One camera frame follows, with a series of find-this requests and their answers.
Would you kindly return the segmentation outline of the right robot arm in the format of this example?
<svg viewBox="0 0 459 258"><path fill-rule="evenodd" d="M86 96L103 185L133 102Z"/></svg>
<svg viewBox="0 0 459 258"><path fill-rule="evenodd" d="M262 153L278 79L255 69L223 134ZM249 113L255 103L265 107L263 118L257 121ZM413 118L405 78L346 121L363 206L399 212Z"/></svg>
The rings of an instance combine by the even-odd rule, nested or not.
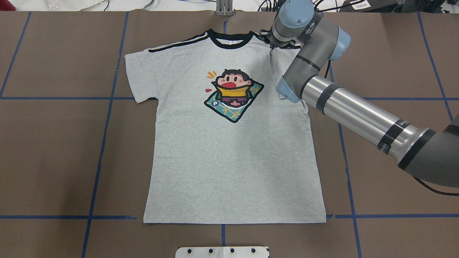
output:
<svg viewBox="0 0 459 258"><path fill-rule="evenodd" d="M351 37L317 13L311 0L286 0L267 38L272 48L292 39L303 44L276 85L280 96L304 101L351 129L418 180L458 187L458 118L442 132L420 129L320 76L327 61L344 54Z"/></svg>

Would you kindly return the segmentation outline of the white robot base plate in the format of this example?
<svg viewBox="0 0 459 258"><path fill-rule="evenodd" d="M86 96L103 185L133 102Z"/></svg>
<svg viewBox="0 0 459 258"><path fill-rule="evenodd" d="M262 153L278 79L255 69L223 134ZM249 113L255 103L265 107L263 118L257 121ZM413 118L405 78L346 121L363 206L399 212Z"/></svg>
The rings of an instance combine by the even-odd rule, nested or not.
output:
<svg viewBox="0 0 459 258"><path fill-rule="evenodd" d="M176 258L269 258L269 248L263 246L182 247Z"/></svg>

